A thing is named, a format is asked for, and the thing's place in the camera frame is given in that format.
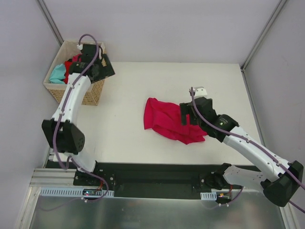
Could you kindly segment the wicker basket with cloth liner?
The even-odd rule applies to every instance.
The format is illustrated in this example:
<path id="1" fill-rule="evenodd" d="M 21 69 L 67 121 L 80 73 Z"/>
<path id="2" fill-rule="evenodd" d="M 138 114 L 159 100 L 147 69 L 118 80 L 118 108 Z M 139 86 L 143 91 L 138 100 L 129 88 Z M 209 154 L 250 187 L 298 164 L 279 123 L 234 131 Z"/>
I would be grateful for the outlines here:
<path id="1" fill-rule="evenodd" d="M 45 88 L 50 92 L 50 94 L 58 103 L 61 102 L 61 99 L 64 95 L 64 92 L 66 90 L 66 84 L 50 83 L 49 78 L 53 69 L 57 65 L 64 64 L 64 62 L 68 59 L 72 58 L 76 54 L 81 53 L 80 50 L 77 48 L 77 44 L 78 40 L 65 40 L 63 42 L 43 81 L 43 85 L 45 86 Z M 82 105 L 97 106 L 100 100 L 103 85 L 104 80 L 93 83 L 87 90 L 83 98 Z"/>

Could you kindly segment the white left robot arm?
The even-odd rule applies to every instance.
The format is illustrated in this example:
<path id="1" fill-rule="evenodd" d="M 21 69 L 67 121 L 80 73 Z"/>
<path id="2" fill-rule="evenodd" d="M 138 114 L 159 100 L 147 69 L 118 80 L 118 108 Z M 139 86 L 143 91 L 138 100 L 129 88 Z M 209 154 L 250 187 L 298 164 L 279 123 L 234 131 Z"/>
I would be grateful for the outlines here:
<path id="1" fill-rule="evenodd" d="M 114 70 L 103 47 L 92 43 L 79 43 L 76 60 L 71 60 L 66 68 L 65 91 L 52 118 L 42 121 L 42 130 L 62 168 L 60 154 L 64 154 L 81 172 L 91 186 L 100 182 L 101 175 L 94 170 L 96 161 L 85 151 L 85 135 L 77 127 L 80 106 L 89 88 L 113 76 Z"/>

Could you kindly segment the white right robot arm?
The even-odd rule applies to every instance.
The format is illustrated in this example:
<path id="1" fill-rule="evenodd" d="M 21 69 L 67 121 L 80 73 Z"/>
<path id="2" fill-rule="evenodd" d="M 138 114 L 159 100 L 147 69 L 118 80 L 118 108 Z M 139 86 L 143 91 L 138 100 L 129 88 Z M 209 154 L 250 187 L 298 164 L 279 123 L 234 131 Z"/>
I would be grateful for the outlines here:
<path id="1" fill-rule="evenodd" d="M 201 128 L 209 137 L 231 147 L 248 159 L 258 171 L 223 163 L 204 177 L 205 184 L 217 190 L 239 185 L 264 194 L 273 204 L 284 207 L 302 184 L 304 167 L 289 162 L 253 140 L 237 121 L 226 114 L 217 114 L 212 99 L 200 97 L 179 105 L 182 125 Z"/>

